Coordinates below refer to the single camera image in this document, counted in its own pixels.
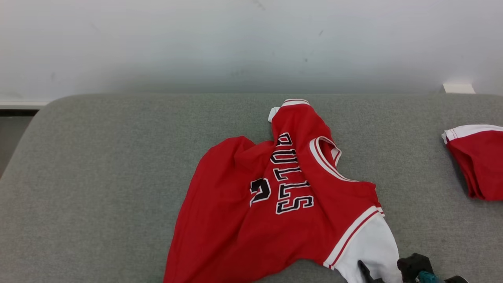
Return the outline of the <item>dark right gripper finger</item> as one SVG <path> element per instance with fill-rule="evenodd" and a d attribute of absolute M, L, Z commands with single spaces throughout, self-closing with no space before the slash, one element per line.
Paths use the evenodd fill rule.
<path fill-rule="evenodd" d="M 370 274 L 370 270 L 365 265 L 365 263 L 363 263 L 363 261 L 358 260 L 358 267 L 359 267 L 360 272 L 362 273 L 363 280 L 365 281 L 365 283 L 374 283 L 375 282 L 375 279 L 372 278 L 372 276 Z"/>

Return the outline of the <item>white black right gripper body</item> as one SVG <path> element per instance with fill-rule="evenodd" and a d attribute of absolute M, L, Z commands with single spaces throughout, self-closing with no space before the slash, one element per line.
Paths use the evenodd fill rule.
<path fill-rule="evenodd" d="M 397 267 L 404 283 L 467 283 L 462 276 L 442 279 L 435 275 L 430 259 L 418 253 L 400 258 L 397 260 Z"/>

